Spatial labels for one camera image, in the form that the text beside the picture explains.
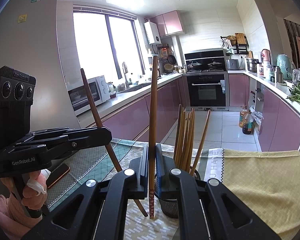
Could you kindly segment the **person's left hand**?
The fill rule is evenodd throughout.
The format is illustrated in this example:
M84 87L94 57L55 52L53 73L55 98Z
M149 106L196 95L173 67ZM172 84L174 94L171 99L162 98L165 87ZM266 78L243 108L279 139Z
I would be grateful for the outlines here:
M42 185L43 189L46 191L46 179L41 171L31 172L29 173L29 177L30 179L33 179L40 185ZM0 180L11 192L16 193L12 178L1 178ZM38 192L36 190L26 185L23 189L21 203L23 204L23 206L28 207L31 210L39 210L42 208L46 199L47 193L41 193L40 195L38 195Z

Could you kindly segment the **pink left sleeve forearm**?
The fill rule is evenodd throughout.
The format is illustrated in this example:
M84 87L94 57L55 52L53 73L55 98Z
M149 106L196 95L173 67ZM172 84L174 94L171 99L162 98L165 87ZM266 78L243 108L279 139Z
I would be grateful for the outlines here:
M27 217L13 194L0 195L0 239L21 239L41 220L42 216Z

